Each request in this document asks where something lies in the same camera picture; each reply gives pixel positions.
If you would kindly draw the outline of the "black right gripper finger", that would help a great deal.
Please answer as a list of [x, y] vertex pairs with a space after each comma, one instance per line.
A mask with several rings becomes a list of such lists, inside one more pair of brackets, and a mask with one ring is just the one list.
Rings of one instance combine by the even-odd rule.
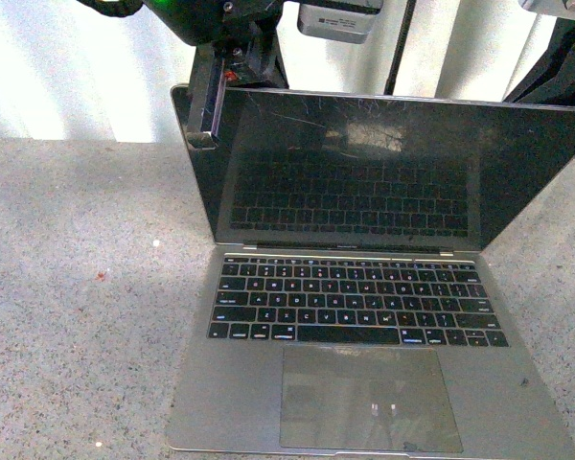
[[212, 45], [201, 45], [195, 50], [188, 94], [191, 107], [186, 142], [194, 150], [213, 150], [219, 143], [225, 76], [224, 59]]

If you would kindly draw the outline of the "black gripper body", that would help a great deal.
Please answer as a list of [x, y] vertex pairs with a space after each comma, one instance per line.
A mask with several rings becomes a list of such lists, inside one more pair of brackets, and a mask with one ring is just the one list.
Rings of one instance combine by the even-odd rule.
[[210, 46], [224, 59], [230, 85], [288, 88], [277, 26], [282, 1], [83, 1], [108, 17], [125, 18], [148, 8], [181, 41]]

